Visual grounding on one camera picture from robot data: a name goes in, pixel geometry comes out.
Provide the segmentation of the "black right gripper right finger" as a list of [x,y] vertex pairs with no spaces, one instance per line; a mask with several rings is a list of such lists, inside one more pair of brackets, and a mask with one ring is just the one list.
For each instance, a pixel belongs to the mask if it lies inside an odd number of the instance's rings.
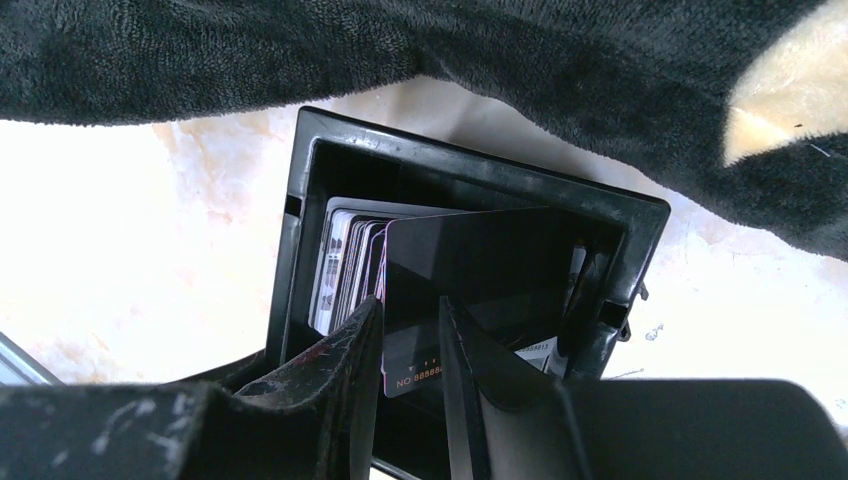
[[820,404],[777,380],[563,380],[440,301],[455,479],[843,479]]

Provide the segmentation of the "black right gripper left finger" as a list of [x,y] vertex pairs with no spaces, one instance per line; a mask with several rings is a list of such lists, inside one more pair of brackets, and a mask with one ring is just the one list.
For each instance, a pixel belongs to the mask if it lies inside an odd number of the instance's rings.
[[5,479],[365,479],[383,308],[229,392],[212,382],[5,387]]

